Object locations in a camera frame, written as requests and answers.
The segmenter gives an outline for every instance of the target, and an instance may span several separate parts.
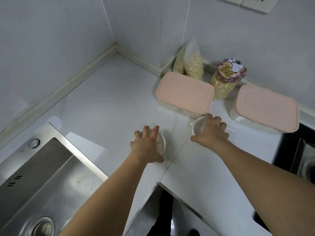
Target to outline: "right hand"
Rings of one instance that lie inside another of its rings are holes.
[[[212,114],[207,115],[206,125],[200,135],[191,136],[190,140],[216,152],[219,148],[229,143],[229,134],[225,132],[226,123],[221,122],[220,117],[213,118]]]

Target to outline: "white bowl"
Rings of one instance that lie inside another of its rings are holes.
[[[194,124],[192,125],[191,133],[192,135],[200,135],[204,129],[204,126],[206,126],[207,116],[200,117],[196,119]]]
[[[151,135],[153,129],[149,129],[149,136]],[[162,135],[162,133],[158,132],[157,135],[157,151],[160,155],[163,155],[164,151],[165,151],[165,138]]]

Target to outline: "sink basin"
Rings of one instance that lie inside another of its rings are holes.
[[[0,164],[0,235],[58,235],[106,179],[53,126],[40,128]]]

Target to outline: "sink drain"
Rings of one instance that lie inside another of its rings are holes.
[[[35,220],[27,232],[27,236],[53,236],[55,226],[49,217],[41,217]]]

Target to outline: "oatmeal jar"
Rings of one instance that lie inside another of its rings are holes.
[[[215,88],[214,99],[225,99],[247,74],[247,69],[239,60],[222,60],[209,83]]]

